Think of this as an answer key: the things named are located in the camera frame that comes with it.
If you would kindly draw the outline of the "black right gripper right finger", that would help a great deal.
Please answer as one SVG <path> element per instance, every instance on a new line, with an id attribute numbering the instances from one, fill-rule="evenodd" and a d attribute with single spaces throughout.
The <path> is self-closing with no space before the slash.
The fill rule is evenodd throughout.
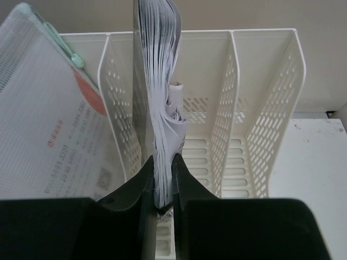
<path id="1" fill-rule="evenodd" d="M 172 162 L 177 259 L 329 259 L 309 207 L 300 200 L 220 199 Z"/>

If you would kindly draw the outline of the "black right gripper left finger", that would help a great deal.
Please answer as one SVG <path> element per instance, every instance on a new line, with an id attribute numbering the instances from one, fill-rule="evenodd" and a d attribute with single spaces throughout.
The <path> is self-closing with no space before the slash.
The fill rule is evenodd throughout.
<path id="1" fill-rule="evenodd" d="M 1 201 L 1 259 L 154 259 L 153 159 L 99 201 Z"/>

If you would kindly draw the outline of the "clear zip folder red paper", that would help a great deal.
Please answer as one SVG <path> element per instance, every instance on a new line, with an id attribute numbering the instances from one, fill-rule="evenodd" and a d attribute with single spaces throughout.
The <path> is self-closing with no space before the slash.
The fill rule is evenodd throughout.
<path id="1" fill-rule="evenodd" d="M 30 5 L 1 25 L 1 198 L 90 197 L 113 189 L 106 109 L 83 59 Z"/>

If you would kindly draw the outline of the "grey booklet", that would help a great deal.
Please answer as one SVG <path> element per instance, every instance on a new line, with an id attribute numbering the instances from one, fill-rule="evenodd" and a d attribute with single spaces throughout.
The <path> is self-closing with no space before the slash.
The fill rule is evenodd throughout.
<path id="1" fill-rule="evenodd" d="M 134 1 L 135 92 L 143 154 L 153 157 L 154 205 L 159 215 L 173 206 L 172 161 L 183 149 L 188 121 L 183 85 L 171 83 L 181 46 L 182 19 L 174 1 Z"/>

